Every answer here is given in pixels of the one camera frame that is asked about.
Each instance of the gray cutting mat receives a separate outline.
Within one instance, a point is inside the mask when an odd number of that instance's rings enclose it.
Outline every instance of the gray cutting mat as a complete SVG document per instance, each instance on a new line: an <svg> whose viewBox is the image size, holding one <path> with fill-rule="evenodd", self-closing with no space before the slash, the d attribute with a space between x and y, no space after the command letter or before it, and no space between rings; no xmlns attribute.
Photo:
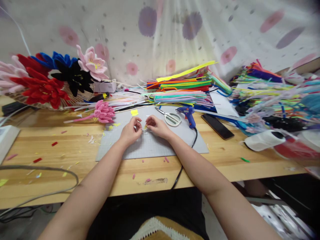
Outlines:
<svg viewBox="0 0 320 240"><path fill-rule="evenodd" d="M180 114L182 122L177 127L168 126L174 133L181 137L189 146L192 145L196 132L189 128L189 122L184 119L182 113L178 113L174 106L162 106L161 110L168 113ZM155 115L156 117L164 120L164 115L158 112L154 106L146 106L143 108L138 108L138 117L141 118L142 127L145 126L146 119L149 115ZM121 123L119 126L113 126L113 129L108 131L109 126L112 123L106 124L106 129L104 131L105 136L101 139L101 146L99 147L96 161L100 161L101 158L106 154L106 152L111 148L111 146L119 139L123 127L132 118L131 111L116 113L115 123ZM198 132L197 141L193 147L198 153L209 153L207 145L203 141L200 133ZM150 130L143 131L141 137L127 148L124 152L122 159L132 159L132 158L148 158L148 157L161 157L161 156L175 156L171 145L161 137L154 135Z"/></svg>

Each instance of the wooden table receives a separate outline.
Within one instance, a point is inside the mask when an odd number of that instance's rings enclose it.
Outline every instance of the wooden table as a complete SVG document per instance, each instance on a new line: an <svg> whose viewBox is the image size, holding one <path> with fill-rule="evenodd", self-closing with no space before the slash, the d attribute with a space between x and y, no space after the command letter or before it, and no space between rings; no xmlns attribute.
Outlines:
<svg viewBox="0 0 320 240"><path fill-rule="evenodd" d="M11 99L0 97L0 106L12 102ZM71 171L75 172L79 179L83 179L95 166L95 156L99 148L99 138L102 136L104 124L93 121L64 124L63 121L75 119L76 114L59 111L28 109L9 121L8 124L21 129L16 141L7 156L18 154L3 165L29 165L33 160L41 157L43 160L36 163L37 166L58 167L64 169L70 165ZM235 134L235 137L224 141L202 120L199 113L194 115L197 129L205 143L208 143L210 153L203 154L220 172L231 182L273 176L283 176L305 173L305 170L293 161L280 158L273 150L253 152L240 144L246 136L235 127L226 123L226 126ZM98 141L89 144L93 135ZM241 157L250 160L246 163ZM114 181L111 196L160 191L170 189L177 177L181 164L176 156L168 157L169 163L163 162L163 157L123 160L117 177ZM10 208L32 197L45 193L58 191L71 187L75 183L72 175L62 177L61 172L34 171L26 175L29 170L2 170L0 179L8 179L8 182L0 187L0 209ZM167 183L144 185L146 179L165 179ZM193 186L185 171L177 183L177 188ZM37 199L27 205L39 205L55 202L63 202L69 196L61 193Z"/></svg>

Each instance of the scissors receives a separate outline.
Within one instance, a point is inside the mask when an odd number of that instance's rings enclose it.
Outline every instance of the scissors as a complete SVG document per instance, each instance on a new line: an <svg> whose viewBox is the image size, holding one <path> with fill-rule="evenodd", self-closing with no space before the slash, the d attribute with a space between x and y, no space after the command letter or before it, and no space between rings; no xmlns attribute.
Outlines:
<svg viewBox="0 0 320 240"><path fill-rule="evenodd" d="M169 126L176 127L181 123L181 117L179 115L175 113L166 113L157 107L155 107L155 109L164 115L164 119Z"/></svg>

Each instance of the blue glue gun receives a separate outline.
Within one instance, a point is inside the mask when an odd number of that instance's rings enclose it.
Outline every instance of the blue glue gun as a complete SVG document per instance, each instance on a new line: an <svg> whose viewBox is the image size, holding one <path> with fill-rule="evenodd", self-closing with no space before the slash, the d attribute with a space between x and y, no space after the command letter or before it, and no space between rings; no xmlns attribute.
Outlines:
<svg viewBox="0 0 320 240"><path fill-rule="evenodd" d="M186 116L189 121L189 128L195 128L196 123L194 122L192 114L194 113L194 107L179 107L176 109L177 112L181 112Z"/></svg>

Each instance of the fabric backdrop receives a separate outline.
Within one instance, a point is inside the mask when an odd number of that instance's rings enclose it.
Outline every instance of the fabric backdrop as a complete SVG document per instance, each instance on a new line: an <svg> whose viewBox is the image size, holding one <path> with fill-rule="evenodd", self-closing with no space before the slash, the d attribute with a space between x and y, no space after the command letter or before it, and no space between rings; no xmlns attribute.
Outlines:
<svg viewBox="0 0 320 240"><path fill-rule="evenodd" d="M229 81L259 59L276 72L320 56L320 8L311 0L0 0L31 54L77 57L94 46L108 75L135 85L205 63ZM0 9L0 60L28 55Z"/></svg>

